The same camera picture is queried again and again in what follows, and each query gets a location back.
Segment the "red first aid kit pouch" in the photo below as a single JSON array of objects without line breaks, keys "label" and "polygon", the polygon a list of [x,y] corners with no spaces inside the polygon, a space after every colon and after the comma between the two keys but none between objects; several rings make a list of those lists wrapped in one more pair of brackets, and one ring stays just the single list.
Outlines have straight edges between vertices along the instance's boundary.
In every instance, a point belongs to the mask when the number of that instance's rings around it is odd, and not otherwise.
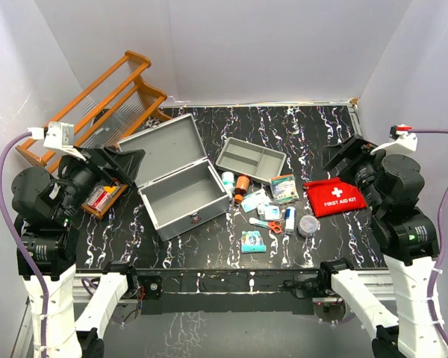
[{"label": "red first aid kit pouch", "polygon": [[358,188],[340,178],[307,182],[303,184],[303,189],[317,218],[367,207]]}]

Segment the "grey metal medicine case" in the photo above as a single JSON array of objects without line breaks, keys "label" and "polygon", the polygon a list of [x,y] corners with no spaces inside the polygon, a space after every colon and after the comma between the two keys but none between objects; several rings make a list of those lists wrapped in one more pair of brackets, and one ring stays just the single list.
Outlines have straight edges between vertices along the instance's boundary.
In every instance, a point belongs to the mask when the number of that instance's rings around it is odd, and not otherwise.
[{"label": "grey metal medicine case", "polygon": [[162,241],[228,211],[230,196],[208,158],[192,114],[128,136],[118,147],[122,152],[145,151],[135,184]]}]

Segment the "green gauze packet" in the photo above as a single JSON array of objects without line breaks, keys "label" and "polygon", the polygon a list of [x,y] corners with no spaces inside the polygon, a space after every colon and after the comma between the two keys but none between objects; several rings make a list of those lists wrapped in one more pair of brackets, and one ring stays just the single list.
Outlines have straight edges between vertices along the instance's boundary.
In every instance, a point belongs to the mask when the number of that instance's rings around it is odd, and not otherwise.
[{"label": "green gauze packet", "polygon": [[282,175],[270,179],[273,203],[283,205],[299,200],[294,175]]}]

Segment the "small blue bandage packet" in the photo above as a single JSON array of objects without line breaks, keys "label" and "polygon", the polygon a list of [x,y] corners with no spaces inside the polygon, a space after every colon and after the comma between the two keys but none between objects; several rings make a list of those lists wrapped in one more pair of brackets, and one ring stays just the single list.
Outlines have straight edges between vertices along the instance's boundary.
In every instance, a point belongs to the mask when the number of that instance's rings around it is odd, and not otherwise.
[{"label": "small blue bandage packet", "polygon": [[257,212],[262,221],[274,222],[281,220],[281,210],[276,205],[259,204],[257,206]]}]

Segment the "teal packet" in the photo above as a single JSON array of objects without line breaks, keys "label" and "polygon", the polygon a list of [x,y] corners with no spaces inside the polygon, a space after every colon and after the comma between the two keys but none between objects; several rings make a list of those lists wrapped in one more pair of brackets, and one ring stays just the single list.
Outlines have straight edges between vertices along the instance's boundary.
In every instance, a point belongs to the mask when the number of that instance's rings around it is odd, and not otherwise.
[{"label": "teal packet", "polygon": [[267,250],[262,235],[258,230],[243,231],[240,241],[242,254],[265,253]]}]

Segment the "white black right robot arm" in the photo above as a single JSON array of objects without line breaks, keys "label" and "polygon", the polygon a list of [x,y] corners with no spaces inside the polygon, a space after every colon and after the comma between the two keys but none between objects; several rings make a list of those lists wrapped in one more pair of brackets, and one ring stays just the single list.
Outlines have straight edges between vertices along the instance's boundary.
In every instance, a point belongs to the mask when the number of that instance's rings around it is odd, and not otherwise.
[{"label": "white black right robot arm", "polygon": [[442,224],[417,206],[425,181],[411,154],[417,132],[396,126],[390,142],[362,136],[323,148],[323,168],[357,187],[391,275],[397,311],[390,312],[345,259],[324,262],[319,290],[339,295],[367,331],[375,357],[448,357],[448,335],[436,282],[445,254]]}]

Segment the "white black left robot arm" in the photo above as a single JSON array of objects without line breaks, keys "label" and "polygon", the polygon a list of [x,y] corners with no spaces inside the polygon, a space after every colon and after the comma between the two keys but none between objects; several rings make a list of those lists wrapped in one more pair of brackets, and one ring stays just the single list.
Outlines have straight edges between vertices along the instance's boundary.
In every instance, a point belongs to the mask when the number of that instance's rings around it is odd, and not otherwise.
[{"label": "white black left robot arm", "polygon": [[20,172],[11,185],[19,275],[31,304],[35,357],[103,357],[103,336],[119,300],[139,290],[131,263],[109,262],[87,307],[75,317],[73,282],[79,231],[71,219],[98,185],[133,184],[143,149],[98,145],[64,155],[58,172]]}]

